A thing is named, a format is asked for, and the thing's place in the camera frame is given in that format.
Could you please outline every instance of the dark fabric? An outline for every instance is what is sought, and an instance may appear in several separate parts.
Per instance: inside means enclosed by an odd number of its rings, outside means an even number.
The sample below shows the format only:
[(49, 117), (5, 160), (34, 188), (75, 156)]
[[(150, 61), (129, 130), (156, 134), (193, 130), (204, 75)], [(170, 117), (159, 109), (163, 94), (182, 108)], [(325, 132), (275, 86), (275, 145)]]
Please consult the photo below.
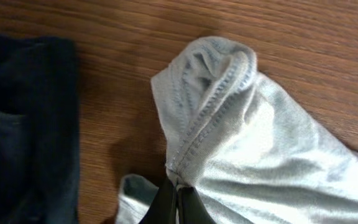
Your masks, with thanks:
[(75, 46), (0, 36), (0, 223), (77, 223)]

